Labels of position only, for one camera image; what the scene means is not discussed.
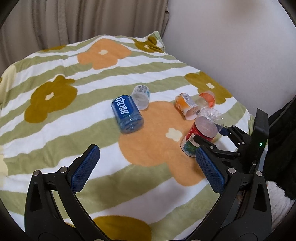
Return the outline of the cream sleeve forearm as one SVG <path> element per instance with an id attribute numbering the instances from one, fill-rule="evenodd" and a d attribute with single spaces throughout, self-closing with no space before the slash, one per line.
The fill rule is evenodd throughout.
<path id="1" fill-rule="evenodd" d="M 271 230 L 274 230 L 287 216 L 295 200 L 285 195 L 285 191 L 273 181 L 266 181 L 271 205 Z"/>

